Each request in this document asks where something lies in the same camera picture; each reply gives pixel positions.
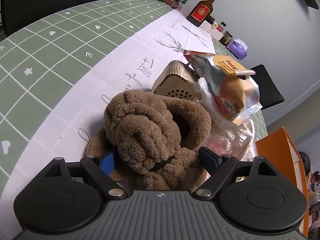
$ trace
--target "ribbed gray surface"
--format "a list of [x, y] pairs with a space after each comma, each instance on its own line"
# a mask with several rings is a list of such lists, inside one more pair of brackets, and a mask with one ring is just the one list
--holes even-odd
[[267, 240], [305, 239], [297, 231], [258, 236], [228, 224], [213, 203], [187, 191], [134, 191], [130, 198], [110, 201], [103, 214], [78, 231], [59, 236], [24, 231], [18, 240]]

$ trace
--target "orange folder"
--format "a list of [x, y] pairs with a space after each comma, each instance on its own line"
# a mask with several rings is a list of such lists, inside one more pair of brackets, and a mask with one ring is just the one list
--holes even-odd
[[[304, 194], [308, 201], [306, 176], [302, 159], [284, 127], [256, 142], [258, 155], [266, 157]], [[308, 209], [299, 227], [308, 237]]]

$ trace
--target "stuffed animal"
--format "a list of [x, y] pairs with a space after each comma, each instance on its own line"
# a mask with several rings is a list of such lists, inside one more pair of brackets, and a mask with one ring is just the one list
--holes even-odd
[[139, 189], [193, 192], [207, 175], [193, 149], [210, 128], [209, 113], [195, 102], [126, 90], [107, 105], [87, 155], [117, 146], [121, 162], [110, 175], [113, 180], [135, 178]]

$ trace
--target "purple tissue pack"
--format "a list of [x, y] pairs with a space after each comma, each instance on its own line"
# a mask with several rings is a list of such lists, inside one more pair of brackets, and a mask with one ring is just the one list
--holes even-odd
[[247, 56], [246, 49], [236, 41], [230, 43], [226, 48], [239, 60], [242, 60]]

